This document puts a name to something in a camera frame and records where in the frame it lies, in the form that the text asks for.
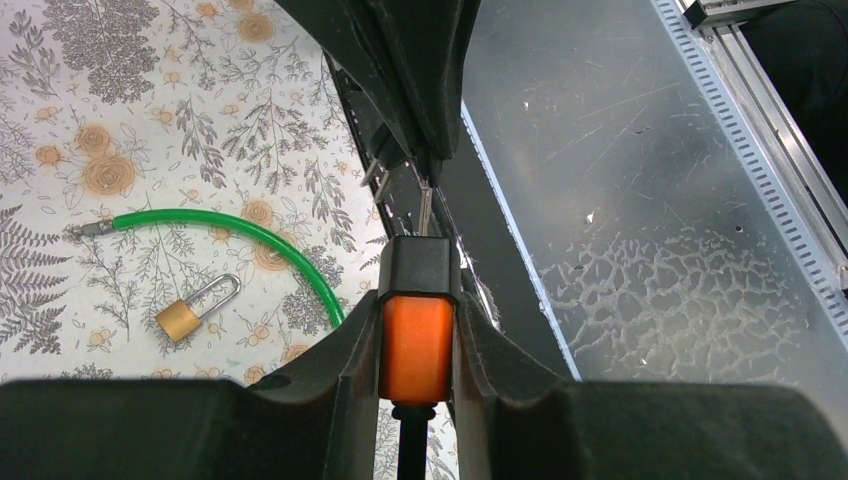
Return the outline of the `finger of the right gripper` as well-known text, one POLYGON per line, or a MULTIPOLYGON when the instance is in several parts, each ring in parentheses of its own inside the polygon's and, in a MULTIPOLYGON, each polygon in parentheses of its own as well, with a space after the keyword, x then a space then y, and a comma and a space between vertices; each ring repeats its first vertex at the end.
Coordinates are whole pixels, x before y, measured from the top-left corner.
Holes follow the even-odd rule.
POLYGON ((463 70, 478 1, 372 1, 384 51, 377 111, 406 152, 448 160, 457 150, 463 70))
POLYGON ((422 134, 369 2, 281 0, 278 5, 355 81, 401 150, 422 160, 422 134))

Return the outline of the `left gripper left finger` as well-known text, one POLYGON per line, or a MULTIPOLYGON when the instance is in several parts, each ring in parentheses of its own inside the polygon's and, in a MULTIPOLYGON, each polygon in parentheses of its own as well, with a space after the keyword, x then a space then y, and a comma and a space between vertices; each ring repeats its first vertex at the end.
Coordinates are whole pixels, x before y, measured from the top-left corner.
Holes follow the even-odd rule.
POLYGON ((230 380, 18 380, 1 387, 5 479, 369 479, 378 299, 304 354, 230 380))

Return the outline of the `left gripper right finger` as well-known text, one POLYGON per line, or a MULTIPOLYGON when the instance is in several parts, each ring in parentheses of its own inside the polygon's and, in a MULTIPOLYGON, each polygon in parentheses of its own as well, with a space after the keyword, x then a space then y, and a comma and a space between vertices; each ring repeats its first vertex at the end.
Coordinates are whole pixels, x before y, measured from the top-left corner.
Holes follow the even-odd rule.
POLYGON ((843 479, 847 455, 798 391, 580 382, 457 308, 453 420, 464 479, 843 479))

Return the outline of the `orange black padlock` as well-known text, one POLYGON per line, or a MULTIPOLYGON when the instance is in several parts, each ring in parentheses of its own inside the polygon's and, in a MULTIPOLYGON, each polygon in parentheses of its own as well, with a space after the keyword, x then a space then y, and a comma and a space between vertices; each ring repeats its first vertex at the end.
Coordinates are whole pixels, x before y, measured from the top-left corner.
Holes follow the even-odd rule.
POLYGON ((396 236, 381 253, 379 395, 400 422, 397 477, 423 479, 428 423, 450 398, 460 264, 445 237, 396 236))

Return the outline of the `brass padlock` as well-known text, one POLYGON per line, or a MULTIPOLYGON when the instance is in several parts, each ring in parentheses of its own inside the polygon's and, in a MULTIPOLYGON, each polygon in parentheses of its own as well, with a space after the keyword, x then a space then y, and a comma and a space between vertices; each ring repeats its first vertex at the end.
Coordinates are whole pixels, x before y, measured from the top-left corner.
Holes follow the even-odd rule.
POLYGON ((187 339, 204 321, 233 300, 241 291, 237 275, 222 274, 177 299, 154 316, 156 324, 174 343, 187 339))

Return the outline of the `floral table mat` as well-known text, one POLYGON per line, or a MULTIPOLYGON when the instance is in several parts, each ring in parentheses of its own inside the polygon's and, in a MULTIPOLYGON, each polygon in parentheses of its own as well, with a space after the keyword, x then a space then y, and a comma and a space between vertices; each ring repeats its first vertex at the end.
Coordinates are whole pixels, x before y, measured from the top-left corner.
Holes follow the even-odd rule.
POLYGON ((1 5, 1 379, 247 386, 331 324, 305 277, 221 226, 74 239, 197 209, 283 238, 344 310, 387 236, 320 46, 272 1, 1 5), (154 316, 222 274, 240 293, 187 339, 154 316))

